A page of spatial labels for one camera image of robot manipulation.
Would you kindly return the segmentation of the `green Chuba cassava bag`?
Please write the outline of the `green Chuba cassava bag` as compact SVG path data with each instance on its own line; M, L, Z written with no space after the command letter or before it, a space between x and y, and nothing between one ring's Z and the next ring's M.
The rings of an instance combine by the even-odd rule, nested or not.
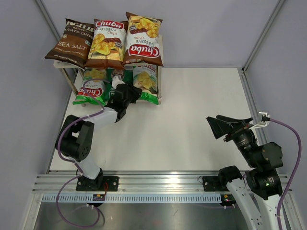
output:
M106 105L105 91L108 84L109 80L105 69L86 69L82 84L72 104Z
M157 66L133 66L133 86L142 90L140 100L159 104Z

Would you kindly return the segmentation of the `green Real chips bag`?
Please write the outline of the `green Real chips bag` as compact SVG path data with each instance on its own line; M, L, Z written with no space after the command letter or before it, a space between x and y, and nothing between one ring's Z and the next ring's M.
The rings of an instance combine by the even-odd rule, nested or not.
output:
M112 87L112 79L118 74L125 83L133 84L133 72L131 70L118 70L118 69L107 69L105 82L104 101L107 103L112 95L115 93L115 89Z

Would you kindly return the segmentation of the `brown Chuba cassava bag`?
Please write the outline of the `brown Chuba cassava bag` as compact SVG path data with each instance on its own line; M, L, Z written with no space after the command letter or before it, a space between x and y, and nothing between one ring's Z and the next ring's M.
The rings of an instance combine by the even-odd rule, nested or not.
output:
M127 21L94 19L94 38L85 68L124 69Z
M162 19L126 13L128 30L126 35L123 65L145 62L163 66L158 42Z

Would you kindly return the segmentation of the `brown Kettle sea salt bag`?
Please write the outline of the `brown Kettle sea salt bag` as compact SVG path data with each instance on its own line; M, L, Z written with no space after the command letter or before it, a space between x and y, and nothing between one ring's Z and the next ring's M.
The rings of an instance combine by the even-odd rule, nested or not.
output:
M66 19L63 36L45 59L58 60L84 69L94 37L94 25Z

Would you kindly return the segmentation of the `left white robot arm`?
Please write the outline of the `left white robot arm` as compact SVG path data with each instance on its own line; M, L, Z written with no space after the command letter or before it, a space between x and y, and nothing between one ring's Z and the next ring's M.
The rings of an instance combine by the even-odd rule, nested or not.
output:
M67 116L57 137L55 148L58 156L74 164L80 172L76 177L78 191L106 192L117 181L116 177L104 179L103 170L89 158L94 129L120 121L128 106L140 98L142 90L122 81L113 84L113 88L114 95L98 112L83 117Z

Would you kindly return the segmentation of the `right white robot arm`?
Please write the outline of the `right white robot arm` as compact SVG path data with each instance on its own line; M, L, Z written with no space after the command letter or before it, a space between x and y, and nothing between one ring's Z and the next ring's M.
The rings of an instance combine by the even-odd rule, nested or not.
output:
M252 118L234 119L222 115L206 118L216 139L233 141L251 168L242 175L236 166L219 170L218 185L228 190L240 208L250 230L279 230L285 226L280 219L282 183L277 169L282 167L282 149L274 143L259 145L254 134L269 124L268 113L260 113L260 121Z

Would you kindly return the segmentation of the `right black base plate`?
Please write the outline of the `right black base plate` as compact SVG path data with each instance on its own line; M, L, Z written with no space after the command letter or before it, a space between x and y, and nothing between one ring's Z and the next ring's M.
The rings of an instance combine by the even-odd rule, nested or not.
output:
M200 176L198 180L205 192L223 192L228 190L221 185L218 176Z

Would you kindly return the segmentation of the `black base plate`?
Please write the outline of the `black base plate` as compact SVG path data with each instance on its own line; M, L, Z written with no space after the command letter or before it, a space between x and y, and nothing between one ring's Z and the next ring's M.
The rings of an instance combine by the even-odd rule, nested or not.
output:
M228 190L221 185L218 176L200 176L198 180L205 192L223 192Z
M95 180L90 180L84 176L78 178L76 191L81 192L116 192L118 190L119 177L102 176Z

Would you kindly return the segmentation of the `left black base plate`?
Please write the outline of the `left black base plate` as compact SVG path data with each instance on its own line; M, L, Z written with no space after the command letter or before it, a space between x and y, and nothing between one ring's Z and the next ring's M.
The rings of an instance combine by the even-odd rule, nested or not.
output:
M95 180L90 180L84 176L78 178L76 191L81 192L116 192L118 190L119 177L102 176Z

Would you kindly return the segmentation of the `aluminium mounting rail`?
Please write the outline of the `aluminium mounting rail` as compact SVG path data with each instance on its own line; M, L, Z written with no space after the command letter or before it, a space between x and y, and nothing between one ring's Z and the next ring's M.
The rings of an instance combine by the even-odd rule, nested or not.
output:
M201 178L216 176L218 171L104 171L117 176L118 194L200 194L204 192ZM55 193L75 177L75 171L49 171L39 174L33 193Z

